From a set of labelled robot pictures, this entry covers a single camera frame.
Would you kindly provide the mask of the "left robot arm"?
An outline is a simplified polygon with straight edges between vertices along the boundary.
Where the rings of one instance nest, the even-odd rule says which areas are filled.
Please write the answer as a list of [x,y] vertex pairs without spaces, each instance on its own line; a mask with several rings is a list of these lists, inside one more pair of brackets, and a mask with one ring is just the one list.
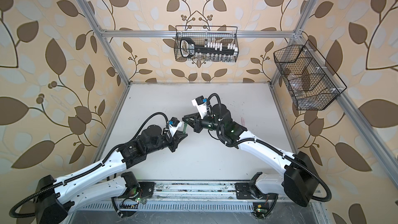
[[59,224],[79,207],[107,198],[128,196],[140,187],[128,171],[146,160],[148,154],[168,148],[174,152],[188,135],[180,131],[177,118],[165,120],[166,126],[140,126],[126,143],[113,147],[101,160],[65,176],[51,175],[39,180],[36,192],[14,205],[12,218],[34,217],[38,224]]

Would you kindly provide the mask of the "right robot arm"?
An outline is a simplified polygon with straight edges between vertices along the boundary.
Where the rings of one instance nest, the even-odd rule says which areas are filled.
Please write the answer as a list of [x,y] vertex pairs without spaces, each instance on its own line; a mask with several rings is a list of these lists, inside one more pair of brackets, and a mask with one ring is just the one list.
[[279,175],[269,177],[257,173],[248,190],[252,197],[260,199],[267,194],[282,194],[299,206],[308,206],[311,200],[329,202],[332,192],[318,175],[308,155],[277,148],[258,138],[243,125],[233,121],[230,111],[222,104],[218,94],[192,100],[197,113],[185,115],[183,122],[200,133],[214,131],[216,139],[229,148],[248,152],[268,164]]

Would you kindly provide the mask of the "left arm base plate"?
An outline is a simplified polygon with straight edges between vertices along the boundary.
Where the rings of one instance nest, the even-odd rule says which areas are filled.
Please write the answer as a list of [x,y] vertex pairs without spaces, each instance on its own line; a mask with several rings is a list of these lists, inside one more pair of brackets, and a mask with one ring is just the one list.
[[149,198],[154,193],[155,182],[154,181],[139,181],[138,186],[132,186],[128,188],[121,196],[117,199],[127,199],[127,198]]

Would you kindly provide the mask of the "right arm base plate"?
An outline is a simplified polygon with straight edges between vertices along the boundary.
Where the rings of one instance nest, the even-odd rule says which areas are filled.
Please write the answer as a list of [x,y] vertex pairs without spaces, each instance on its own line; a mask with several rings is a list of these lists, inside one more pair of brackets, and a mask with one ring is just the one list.
[[236,198],[238,200],[275,200],[278,194],[262,193],[254,183],[235,183]]

